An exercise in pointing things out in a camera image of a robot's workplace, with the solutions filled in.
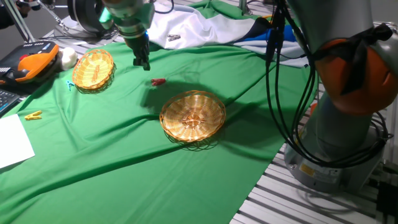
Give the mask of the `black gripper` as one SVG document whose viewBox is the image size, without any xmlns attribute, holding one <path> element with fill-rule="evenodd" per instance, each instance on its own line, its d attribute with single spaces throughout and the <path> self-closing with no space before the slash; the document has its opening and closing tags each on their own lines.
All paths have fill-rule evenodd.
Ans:
<svg viewBox="0 0 398 224">
<path fill-rule="evenodd" d="M 142 35 L 134 38 L 125 38 L 126 45 L 132 49 L 134 54 L 133 65 L 142 66 L 144 70 L 150 70 L 149 63 L 149 36 L 145 31 Z"/>
</svg>

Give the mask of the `bare hand of operator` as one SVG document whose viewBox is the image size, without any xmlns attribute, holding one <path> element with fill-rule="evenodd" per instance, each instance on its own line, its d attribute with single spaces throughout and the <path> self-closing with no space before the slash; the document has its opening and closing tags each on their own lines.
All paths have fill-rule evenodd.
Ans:
<svg viewBox="0 0 398 224">
<path fill-rule="evenodd" d="M 17 0 L 16 4 L 19 7 L 29 7 L 33 11 L 38 11 L 41 9 L 40 1 L 39 0 Z"/>
</svg>

